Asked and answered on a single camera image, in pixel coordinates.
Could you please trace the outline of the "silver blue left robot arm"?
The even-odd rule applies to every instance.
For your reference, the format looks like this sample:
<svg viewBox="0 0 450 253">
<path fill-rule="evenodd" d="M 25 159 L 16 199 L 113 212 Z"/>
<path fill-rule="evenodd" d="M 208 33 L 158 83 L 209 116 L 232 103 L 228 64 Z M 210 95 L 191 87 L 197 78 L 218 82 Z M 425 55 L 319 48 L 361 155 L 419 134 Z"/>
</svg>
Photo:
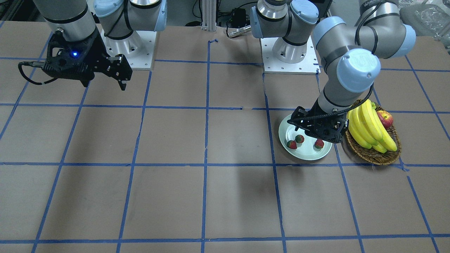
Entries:
<svg viewBox="0 0 450 253">
<path fill-rule="evenodd" d="M 255 38 L 276 38 L 274 58 L 298 64 L 308 40 L 320 56 L 328 82 L 309 111 L 297 107 L 288 124 L 326 142 L 340 143 L 348 128 L 347 111 L 373 83 L 380 59 L 405 56 L 415 45 L 415 30 L 400 19 L 397 0 L 360 0 L 355 26 L 338 16 L 319 19 L 308 0 L 259 0 L 250 12 Z"/>
</svg>

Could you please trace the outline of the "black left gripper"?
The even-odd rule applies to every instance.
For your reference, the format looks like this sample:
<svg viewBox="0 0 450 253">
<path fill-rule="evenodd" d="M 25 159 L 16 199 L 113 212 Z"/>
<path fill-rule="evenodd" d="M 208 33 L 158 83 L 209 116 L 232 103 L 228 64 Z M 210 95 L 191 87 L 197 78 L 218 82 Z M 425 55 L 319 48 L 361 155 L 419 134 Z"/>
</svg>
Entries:
<svg viewBox="0 0 450 253">
<path fill-rule="evenodd" d="M 290 124 L 295 126 L 296 131 L 304 130 L 307 136 L 337 144 L 343 141 L 348 130 L 347 112 L 349 109 L 327 113 L 316 101 L 309 111 L 297 107 L 290 116 Z"/>
</svg>

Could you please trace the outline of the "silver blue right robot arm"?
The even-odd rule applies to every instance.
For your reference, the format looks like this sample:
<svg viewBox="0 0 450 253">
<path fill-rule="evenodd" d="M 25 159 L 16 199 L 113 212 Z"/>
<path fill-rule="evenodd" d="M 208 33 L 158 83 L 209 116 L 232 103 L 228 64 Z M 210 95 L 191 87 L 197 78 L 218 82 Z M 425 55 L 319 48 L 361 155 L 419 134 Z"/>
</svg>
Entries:
<svg viewBox="0 0 450 253">
<path fill-rule="evenodd" d="M 138 31 L 160 32 L 167 24 L 165 0 L 35 0 L 52 30 L 43 63 L 30 63 L 50 77 L 87 87 L 96 73 L 115 79 L 122 91 L 132 77 L 130 58 L 145 55 Z"/>
</svg>

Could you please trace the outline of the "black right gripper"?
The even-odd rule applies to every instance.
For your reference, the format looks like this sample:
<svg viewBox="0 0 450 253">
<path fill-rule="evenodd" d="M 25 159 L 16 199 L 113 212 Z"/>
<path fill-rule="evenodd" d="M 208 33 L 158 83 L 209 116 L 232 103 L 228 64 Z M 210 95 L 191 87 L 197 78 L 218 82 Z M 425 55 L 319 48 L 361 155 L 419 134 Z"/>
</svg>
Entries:
<svg viewBox="0 0 450 253">
<path fill-rule="evenodd" d="M 47 46 L 47 57 L 42 70 L 56 79 L 78 80 L 84 87 L 95 77 L 95 72 L 106 73 L 115 79 L 122 91 L 131 80 L 133 70 L 122 53 L 108 56 L 97 28 L 85 39 L 70 42 L 58 28 Z"/>
</svg>

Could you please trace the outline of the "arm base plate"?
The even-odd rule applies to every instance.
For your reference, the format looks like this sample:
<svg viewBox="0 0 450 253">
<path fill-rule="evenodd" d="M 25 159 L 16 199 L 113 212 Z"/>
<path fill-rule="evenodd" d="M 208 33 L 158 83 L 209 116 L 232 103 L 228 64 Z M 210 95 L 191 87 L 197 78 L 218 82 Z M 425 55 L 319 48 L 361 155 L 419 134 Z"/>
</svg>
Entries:
<svg viewBox="0 0 450 253">
<path fill-rule="evenodd" d="M 306 44 L 300 46 L 288 44 L 282 38 L 262 38 L 260 43 L 264 73 L 321 73 L 311 37 Z"/>
<path fill-rule="evenodd" d="M 158 32 L 134 31 L 122 40 L 113 40 L 103 34 L 104 30 L 101 31 L 102 40 L 111 57 L 123 54 L 133 70 L 153 70 Z"/>
</svg>

